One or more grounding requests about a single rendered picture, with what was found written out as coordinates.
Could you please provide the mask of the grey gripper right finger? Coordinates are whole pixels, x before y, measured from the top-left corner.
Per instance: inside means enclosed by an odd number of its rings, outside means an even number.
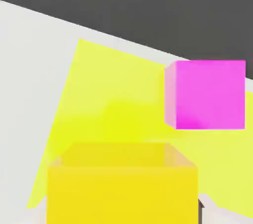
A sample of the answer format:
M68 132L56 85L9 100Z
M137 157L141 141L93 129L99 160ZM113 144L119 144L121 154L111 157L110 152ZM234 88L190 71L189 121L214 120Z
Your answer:
M253 219L218 207L215 202L204 193L199 198L199 224L253 224Z

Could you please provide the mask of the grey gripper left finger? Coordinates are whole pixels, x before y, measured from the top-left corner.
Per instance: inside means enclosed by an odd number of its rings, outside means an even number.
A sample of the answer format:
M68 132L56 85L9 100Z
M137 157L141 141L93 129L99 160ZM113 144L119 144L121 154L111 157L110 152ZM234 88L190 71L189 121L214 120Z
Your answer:
M45 196L37 207L26 209L17 224L46 224L46 203Z

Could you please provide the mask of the small yellow cube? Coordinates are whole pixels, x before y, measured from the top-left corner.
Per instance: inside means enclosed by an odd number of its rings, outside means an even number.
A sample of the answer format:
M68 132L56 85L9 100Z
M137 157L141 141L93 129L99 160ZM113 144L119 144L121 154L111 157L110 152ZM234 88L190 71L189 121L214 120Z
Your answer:
M78 143L47 170L46 224L198 224L198 169L168 143Z

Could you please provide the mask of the small magenta cube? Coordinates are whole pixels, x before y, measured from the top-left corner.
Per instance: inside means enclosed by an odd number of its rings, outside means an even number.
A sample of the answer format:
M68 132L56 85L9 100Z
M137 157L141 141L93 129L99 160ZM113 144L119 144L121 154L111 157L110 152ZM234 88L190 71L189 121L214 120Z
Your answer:
M164 70L165 123L177 130L245 128L244 60L176 61Z

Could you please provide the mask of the large yellow box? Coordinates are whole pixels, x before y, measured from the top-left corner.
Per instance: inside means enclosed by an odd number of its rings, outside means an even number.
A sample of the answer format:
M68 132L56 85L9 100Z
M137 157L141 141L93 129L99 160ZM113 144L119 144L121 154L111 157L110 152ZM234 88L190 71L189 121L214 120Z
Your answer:
M73 142L162 141L197 165L200 193L253 219L253 93L244 130L174 130L164 122L164 69L79 40L28 208L45 197L47 167Z

